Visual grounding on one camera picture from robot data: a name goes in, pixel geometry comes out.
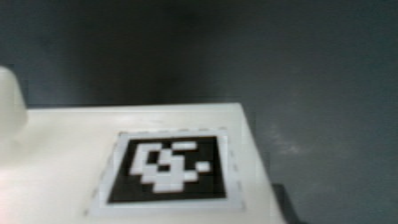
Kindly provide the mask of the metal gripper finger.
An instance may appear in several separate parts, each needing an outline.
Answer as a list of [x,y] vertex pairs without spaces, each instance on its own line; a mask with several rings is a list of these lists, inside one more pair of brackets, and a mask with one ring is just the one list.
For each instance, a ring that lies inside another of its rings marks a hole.
[[283,218],[288,224],[308,224],[297,215],[293,203],[290,200],[288,191],[283,184],[272,184],[272,190],[277,199],[277,205],[283,213]]

